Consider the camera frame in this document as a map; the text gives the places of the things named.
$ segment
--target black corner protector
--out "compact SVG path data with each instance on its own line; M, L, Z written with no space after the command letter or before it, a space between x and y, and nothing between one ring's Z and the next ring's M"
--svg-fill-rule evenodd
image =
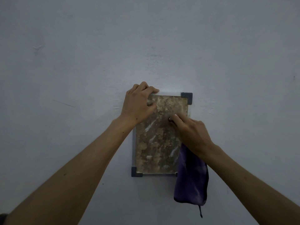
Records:
M192 105L193 103L193 93L191 92L182 92L181 98L187 98L187 104Z
M136 166L132 166L131 167L131 176L132 177L142 177L143 173L137 173L137 167Z

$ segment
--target hand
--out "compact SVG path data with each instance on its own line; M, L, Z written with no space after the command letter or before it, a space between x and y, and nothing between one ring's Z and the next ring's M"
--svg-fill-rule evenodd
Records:
M182 143L198 157L208 156L216 146L202 121L190 119L182 113L171 115L169 121Z
M158 93L159 90L149 87L146 82L133 85L132 89L126 92L120 117L130 121L133 126L147 119L157 108L156 103L147 106L147 99L152 92Z

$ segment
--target brown stone texture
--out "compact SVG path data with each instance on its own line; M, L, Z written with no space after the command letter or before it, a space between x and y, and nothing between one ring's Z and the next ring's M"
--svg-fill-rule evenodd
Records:
M148 104L156 102L157 110L147 120L137 125L136 167L139 173L175 173L180 151L168 118L171 114L188 114L188 100L180 96L151 95Z

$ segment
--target purple cloth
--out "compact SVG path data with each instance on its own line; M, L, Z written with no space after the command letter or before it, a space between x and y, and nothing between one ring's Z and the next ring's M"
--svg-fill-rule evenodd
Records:
M208 169L184 144L181 145L178 158L178 174L174 191L174 200L203 206L207 198Z

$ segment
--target sleeve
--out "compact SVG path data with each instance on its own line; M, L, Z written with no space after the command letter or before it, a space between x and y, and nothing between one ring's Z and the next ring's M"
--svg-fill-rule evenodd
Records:
M8 214L0 214L0 225L3 225Z

